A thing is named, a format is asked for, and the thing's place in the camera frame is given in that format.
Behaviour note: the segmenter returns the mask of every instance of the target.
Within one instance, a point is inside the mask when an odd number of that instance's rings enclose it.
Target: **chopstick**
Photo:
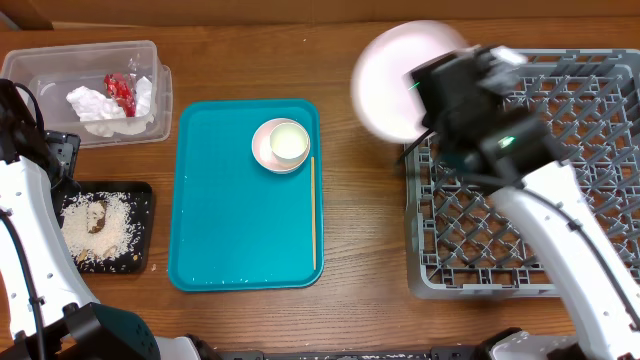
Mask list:
[[[311,157],[311,246],[313,246],[313,270],[316,269],[316,162]]]

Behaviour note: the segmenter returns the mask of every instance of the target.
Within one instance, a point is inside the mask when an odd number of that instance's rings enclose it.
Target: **blue tray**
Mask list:
[[[278,175],[253,158],[264,122],[305,127],[311,152]],[[313,268],[311,157],[315,157],[316,269]],[[210,101],[180,117],[169,246],[169,278],[183,291],[312,285],[324,266],[322,155],[318,111],[306,100]]]

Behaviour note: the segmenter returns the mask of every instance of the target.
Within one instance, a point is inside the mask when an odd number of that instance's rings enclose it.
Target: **black container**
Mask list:
[[[127,193],[129,199],[127,203],[131,206],[129,214],[130,224],[141,225],[141,228],[133,234],[132,241],[138,241],[133,245],[133,250],[120,255],[115,260],[105,259],[101,263],[96,262],[76,262],[78,271],[81,273],[109,273],[109,274],[130,274],[141,272],[147,265],[147,255],[149,252],[149,243],[151,241],[151,230],[153,228],[153,212],[155,198],[151,185],[142,181],[80,181],[78,182],[82,190],[82,195],[94,194],[92,201],[102,200],[97,193]],[[68,192],[64,196],[56,196],[53,200],[53,208],[60,227],[64,223],[64,217],[61,215],[62,209],[71,205],[71,198],[76,196],[78,192]]]

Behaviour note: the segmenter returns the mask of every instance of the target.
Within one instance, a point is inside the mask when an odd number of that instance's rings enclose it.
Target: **wooden table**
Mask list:
[[[640,48],[640,18],[449,22],[471,44],[525,48]],[[405,188],[390,163],[398,146],[375,140],[356,119],[349,81],[364,47],[393,23],[328,26],[135,28],[3,33],[0,55],[20,48],[152,40],[171,68],[171,136],[154,144],[85,149],[79,180],[144,180],[157,194],[151,255],[139,275],[86,275],[107,305],[138,313],[155,335],[192,333],[222,350],[266,352],[427,349],[477,343],[509,326],[569,334],[559,299],[425,301],[407,287]],[[194,101],[302,97],[321,118],[324,274],[297,290],[186,294],[167,277],[178,122]],[[242,216],[259,216],[248,210]],[[0,348],[11,344],[0,297]]]

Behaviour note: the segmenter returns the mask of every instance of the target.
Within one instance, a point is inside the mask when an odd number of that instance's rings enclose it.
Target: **red wrapper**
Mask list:
[[[133,79],[121,73],[108,74],[104,77],[107,93],[124,110],[127,117],[136,116],[136,98],[133,95]]]

